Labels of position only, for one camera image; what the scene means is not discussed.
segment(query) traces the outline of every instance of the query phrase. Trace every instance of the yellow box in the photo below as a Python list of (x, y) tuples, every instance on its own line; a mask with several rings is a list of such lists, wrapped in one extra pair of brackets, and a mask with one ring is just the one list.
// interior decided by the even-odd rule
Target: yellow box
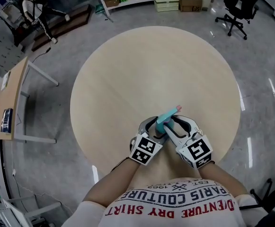
[(178, 10), (179, 0), (154, 0), (156, 11), (176, 11)]

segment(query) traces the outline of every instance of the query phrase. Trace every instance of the white shelf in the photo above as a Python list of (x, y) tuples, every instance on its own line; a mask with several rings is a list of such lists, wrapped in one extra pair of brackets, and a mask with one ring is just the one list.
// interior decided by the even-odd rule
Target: white shelf
[(126, 2), (120, 2), (117, 6), (109, 7), (109, 8), (107, 8), (107, 9), (108, 9), (108, 10), (111, 10), (111, 9), (116, 9), (116, 8), (119, 8), (119, 7), (131, 5), (131, 4), (135, 4), (135, 3), (150, 2), (150, 1), (153, 1), (153, 0), (128, 0), (128, 1), (126, 1)]

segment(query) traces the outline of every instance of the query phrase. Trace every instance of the concrete floor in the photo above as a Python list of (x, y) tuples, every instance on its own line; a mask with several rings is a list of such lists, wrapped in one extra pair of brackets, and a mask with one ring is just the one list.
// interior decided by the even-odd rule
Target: concrete floor
[[(105, 41), (129, 29), (142, 26), (170, 26), (189, 31), (214, 46), (230, 65), (241, 91), (241, 119), (229, 152), (219, 163), (250, 190), (260, 194), (267, 178), (275, 182), (275, 20), (272, 11), (258, 2), (260, 11), (248, 25), (248, 40), (238, 29), (227, 36), (228, 26), (215, 17), (226, 13), (223, 0), (201, 13), (155, 11), (153, 4), (119, 9), (111, 15), (93, 14), (90, 23), (59, 37), (48, 54), (35, 64), (60, 82), (52, 86), (40, 77), (28, 75), (30, 98), (26, 106), (26, 133), (56, 138), (57, 144), (6, 142), (3, 146), (5, 170), (12, 196), (37, 194), (40, 206), (61, 201), (71, 214), (94, 184), (92, 167), (77, 144), (70, 121), (70, 98), (75, 78), (86, 59)], [(33, 60), (49, 44), (31, 54)], [(24, 202), (28, 210), (29, 202)], [(45, 215), (60, 226), (67, 218), (62, 210)]]

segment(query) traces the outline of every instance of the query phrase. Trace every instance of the light wood table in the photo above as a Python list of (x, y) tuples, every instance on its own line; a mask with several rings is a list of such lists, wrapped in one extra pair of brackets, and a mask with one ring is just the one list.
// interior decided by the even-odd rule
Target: light wood table
[[(207, 135), (213, 159), (230, 148), (240, 121), (240, 96), (225, 59), (184, 30), (150, 26), (126, 31), (87, 59), (74, 83), (70, 113), (75, 137), (101, 173), (129, 156), (139, 124), (181, 105)], [(195, 176), (168, 141), (132, 186)]]
[(7, 87), (1, 91), (1, 85), (3, 79), (0, 80), (0, 126), (3, 118), (4, 110), (8, 108), (13, 109), (12, 114), (12, 122), (11, 122), (11, 133), (3, 133), (0, 131), (0, 140), (28, 140), (28, 141), (36, 141), (43, 143), (56, 143), (56, 139), (47, 139), (47, 138), (39, 138), (34, 136), (27, 136), (23, 134), (16, 133), (16, 119), (18, 114), (18, 102), (20, 95), (29, 97), (29, 94), (22, 90), (22, 84), (24, 80), (24, 76), (27, 74), (27, 69), (30, 68), (33, 71), (37, 72), (39, 75), (49, 80), (58, 86), (58, 82), (51, 78), (48, 74), (44, 73), (40, 70), (36, 65), (28, 60), (28, 58), (24, 58), (20, 61), (14, 68), (10, 71), (10, 77), (8, 80)]

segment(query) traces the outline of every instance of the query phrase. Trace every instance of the round table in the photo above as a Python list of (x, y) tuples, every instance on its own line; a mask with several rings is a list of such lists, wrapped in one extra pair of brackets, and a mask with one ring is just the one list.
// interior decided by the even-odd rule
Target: round table
[[(90, 163), (106, 175), (129, 156), (140, 123), (181, 105), (196, 121), (219, 162), (240, 121), (240, 97), (225, 59), (184, 30), (149, 26), (119, 34), (95, 50), (81, 68), (71, 95), (71, 123)], [(138, 187), (195, 177), (170, 140), (131, 182)]]

